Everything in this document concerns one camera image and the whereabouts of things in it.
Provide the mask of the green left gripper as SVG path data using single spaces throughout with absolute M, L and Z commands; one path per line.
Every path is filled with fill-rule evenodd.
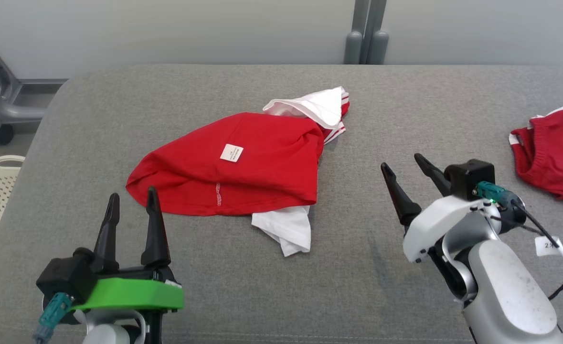
M 145 206 L 149 216 L 146 246 L 139 267 L 119 269 L 116 261 L 116 226 L 120 197 L 112 193 L 94 248 L 92 270 L 97 282 L 84 303 L 72 311 L 124 309 L 175 312 L 184 307 L 184 291 L 168 265 L 171 262 L 165 222 L 155 187 L 148 188 Z

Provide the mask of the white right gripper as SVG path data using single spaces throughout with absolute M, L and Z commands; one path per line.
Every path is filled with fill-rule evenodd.
M 453 250 L 470 247 L 478 238 L 498 238 L 498 224 L 490 219 L 498 215 L 494 205 L 484 205 L 483 199 L 464 201 L 451 196 L 451 183 L 444 173 L 422 154 L 414 154 L 414 159 L 443 196 L 423 211 L 399 185 L 391 167 L 385 162 L 380 166 L 399 222 L 408 227 L 402 242 L 408 261 L 424 258 L 426 251 L 449 232 Z

